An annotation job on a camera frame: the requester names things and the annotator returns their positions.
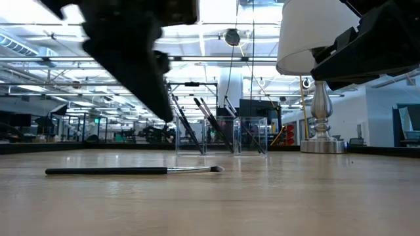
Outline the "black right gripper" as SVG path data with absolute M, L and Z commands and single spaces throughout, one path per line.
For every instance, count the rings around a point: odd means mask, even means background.
M 359 24 L 314 54 L 310 74 L 331 90 L 420 68 L 420 0 L 340 0 Z

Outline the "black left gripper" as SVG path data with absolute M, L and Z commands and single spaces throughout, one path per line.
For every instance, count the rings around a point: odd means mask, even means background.
M 140 39 L 150 43 L 161 37 L 162 27 L 191 25 L 199 18 L 199 0 L 39 0 L 63 20 L 63 8 L 75 5 L 90 40 L 107 34 Z M 154 115 L 169 122 L 173 112 L 169 105 L 163 75 L 170 70 L 168 54 L 147 50 L 135 54 L 111 49 L 92 49 L 87 53 L 106 69 Z

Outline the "black angled makeup brush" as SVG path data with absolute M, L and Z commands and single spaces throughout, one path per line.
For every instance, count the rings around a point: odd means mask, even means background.
M 190 126 L 190 124 L 189 124 L 181 106 L 178 103 L 178 98 L 174 94 L 171 95 L 171 98 L 173 99 L 173 101 L 174 101 L 174 103 L 175 103 L 175 105 L 176 105 L 176 107 L 179 111 L 180 120 L 182 121 L 182 124 L 184 125 L 184 127 L 186 129 L 186 132 L 188 133 L 189 137 L 191 137 L 191 139 L 192 139 L 193 143 L 196 145 L 196 147 L 199 149 L 199 152 L 201 154 L 203 154 L 203 149 L 200 146 L 200 144 L 198 142 L 198 139 L 196 138 L 196 135 L 194 134 L 194 132 L 193 132 L 193 130 L 192 130 L 192 128 L 191 128 L 191 126 Z

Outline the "black spoolie brush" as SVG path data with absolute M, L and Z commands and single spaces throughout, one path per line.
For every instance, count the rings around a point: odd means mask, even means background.
M 232 153 L 233 152 L 232 146 L 231 146 L 230 142 L 228 141 L 228 139 L 226 138 L 226 136 L 224 135 L 224 133 L 222 132 L 222 129 L 220 128 L 219 124 L 217 123 L 217 120 L 215 119 L 215 117 L 211 113 L 211 110 L 209 109 L 208 105 L 206 104 L 206 102 L 204 101 L 203 98 L 200 98 L 200 100 L 201 100 L 201 103 L 204 106 L 204 108 L 205 108 L 205 110 L 208 114 L 210 124 L 217 131 L 221 140 L 224 142 L 226 148 Z

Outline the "thin black eyeliner brush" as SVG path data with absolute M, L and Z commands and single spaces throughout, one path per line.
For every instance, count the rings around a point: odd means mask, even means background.
M 211 167 L 108 167 L 48 168 L 46 175 L 160 175 L 172 173 L 223 172 L 222 166 Z

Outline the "clear acrylic organizer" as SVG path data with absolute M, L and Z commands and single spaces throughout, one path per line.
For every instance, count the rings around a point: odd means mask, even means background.
M 265 156 L 268 154 L 266 119 L 263 117 L 176 118 L 175 151 L 179 156 Z

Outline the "white shade table lamp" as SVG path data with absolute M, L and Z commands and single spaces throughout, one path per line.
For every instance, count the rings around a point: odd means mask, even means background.
M 278 44 L 276 69 L 282 75 L 310 75 L 318 65 L 312 53 L 331 46 L 337 36 L 358 24 L 357 16 L 340 0 L 286 0 Z M 304 153 L 342 154 L 345 142 L 330 136 L 333 113 L 326 83 L 316 81 L 310 107 L 315 135 L 301 141 Z

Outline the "red storage bin stack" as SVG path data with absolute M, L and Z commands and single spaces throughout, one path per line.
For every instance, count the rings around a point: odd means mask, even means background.
M 288 124 L 285 126 L 284 144 L 287 146 L 293 146 L 295 144 L 295 125 Z

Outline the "black tall cabinet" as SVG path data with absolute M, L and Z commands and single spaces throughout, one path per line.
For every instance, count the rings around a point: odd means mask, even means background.
M 270 101 L 240 99 L 239 115 L 256 141 L 261 140 L 264 128 L 267 133 L 267 146 L 269 146 L 282 129 L 281 107 L 273 105 Z M 251 144 L 244 130 L 241 131 L 243 141 Z

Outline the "black aluminium table frame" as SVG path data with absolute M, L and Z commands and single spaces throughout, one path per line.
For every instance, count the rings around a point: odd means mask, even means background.
M 57 142 L 57 143 L 13 143 L 0 144 L 0 155 L 17 153 L 35 153 L 46 151 L 69 151 L 76 149 L 135 149 L 135 150 L 175 150 L 174 144 L 124 144 L 124 143 L 88 143 L 88 142 Z M 420 159 L 420 148 L 411 147 L 371 147 L 350 146 L 349 153 L 366 155 L 382 155 L 390 157 L 407 157 Z

